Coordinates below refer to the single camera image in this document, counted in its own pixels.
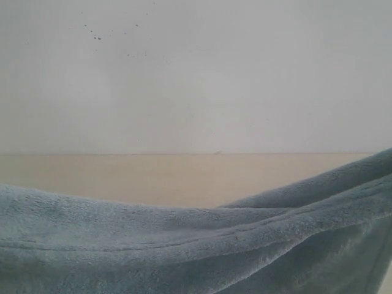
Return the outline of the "light blue terry towel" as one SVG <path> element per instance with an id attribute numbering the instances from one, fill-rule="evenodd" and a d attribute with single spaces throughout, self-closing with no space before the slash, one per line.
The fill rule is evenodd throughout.
<path id="1" fill-rule="evenodd" d="M 391 151 L 212 209 L 1 186 L 2 293 L 377 293 Z"/>

